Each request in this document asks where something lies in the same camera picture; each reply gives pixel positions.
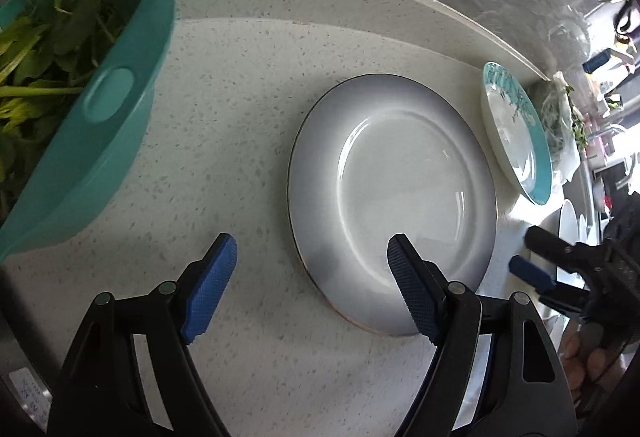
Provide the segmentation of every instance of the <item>teal plastic colander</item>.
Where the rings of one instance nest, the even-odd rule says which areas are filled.
[[[7,27],[28,0],[0,8]],[[145,134],[153,85],[174,25],[174,0],[120,0],[131,18],[95,71],[0,228],[0,262],[72,237],[107,205]]]

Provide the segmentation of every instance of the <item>white and teal bowl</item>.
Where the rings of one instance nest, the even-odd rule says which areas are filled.
[[[482,87],[482,119],[502,171],[531,202],[546,204],[551,156],[529,97],[506,68],[493,62],[484,66]]]

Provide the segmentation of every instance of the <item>plastic bag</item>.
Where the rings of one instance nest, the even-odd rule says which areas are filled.
[[[570,181],[580,166],[567,86],[562,72],[556,72],[551,81],[541,81],[527,92],[545,131],[556,185]]]

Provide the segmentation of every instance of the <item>bowl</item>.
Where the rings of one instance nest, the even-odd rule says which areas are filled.
[[[7,27],[29,0],[0,8]],[[0,261],[69,239],[104,209],[146,131],[154,81],[174,25],[174,0],[119,0],[131,18],[96,68],[0,228]]]
[[[518,80],[497,63],[484,66],[481,108],[487,136],[507,179],[534,204],[546,204],[552,167],[545,131]]]

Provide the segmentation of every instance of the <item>blue textured pad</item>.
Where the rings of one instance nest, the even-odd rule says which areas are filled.
[[[435,302],[396,239],[389,240],[386,246],[386,261],[418,332],[437,345],[441,334],[436,322]]]
[[[516,255],[509,261],[509,271],[521,280],[535,287],[539,294],[556,288],[556,281],[543,269],[526,258]]]
[[[206,269],[187,300],[184,323],[180,330],[187,345],[197,335],[204,334],[209,327],[226,284],[236,267],[237,259],[236,240],[227,235],[218,250],[210,257]]]

